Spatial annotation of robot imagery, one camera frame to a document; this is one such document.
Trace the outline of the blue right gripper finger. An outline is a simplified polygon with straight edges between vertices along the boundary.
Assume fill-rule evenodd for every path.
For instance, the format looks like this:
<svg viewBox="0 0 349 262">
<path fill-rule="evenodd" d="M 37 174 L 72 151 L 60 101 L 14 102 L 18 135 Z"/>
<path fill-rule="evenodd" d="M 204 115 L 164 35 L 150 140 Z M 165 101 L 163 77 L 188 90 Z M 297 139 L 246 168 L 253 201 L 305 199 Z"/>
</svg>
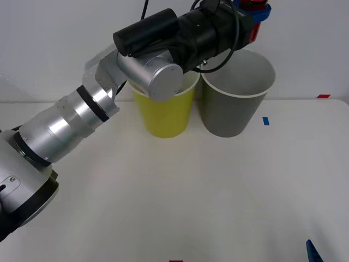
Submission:
<svg viewBox="0 0 349 262">
<path fill-rule="evenodd" d="M 306 251 L 309 262 L 323 262 L 323 259 L 319 255 L 317 249 L 315 248 L 311 240 L 307 240 L 306 242 Z"/>
</svg>

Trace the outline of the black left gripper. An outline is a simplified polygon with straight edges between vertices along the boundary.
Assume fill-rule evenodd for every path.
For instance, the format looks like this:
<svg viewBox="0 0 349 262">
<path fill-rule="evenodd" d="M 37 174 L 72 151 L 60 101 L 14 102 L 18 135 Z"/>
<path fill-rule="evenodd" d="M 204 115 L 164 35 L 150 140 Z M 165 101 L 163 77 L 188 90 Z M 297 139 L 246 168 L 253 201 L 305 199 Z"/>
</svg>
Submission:
<svg viewBox="0 0 349 262">
<path fill-rule="evenodd" d="M 252 16 L 246 11 L 233 11 L 227 3 L 220 3 L 216 11 L 218 19 L 218 50 L 220 54 L 227 49 L 240 50 L 249 44 L 250 34 L 254 22 L 263 22 L 270 16 L 272 8 L 267 4 L 265 8 L 253 10 Z"/>
</svg>

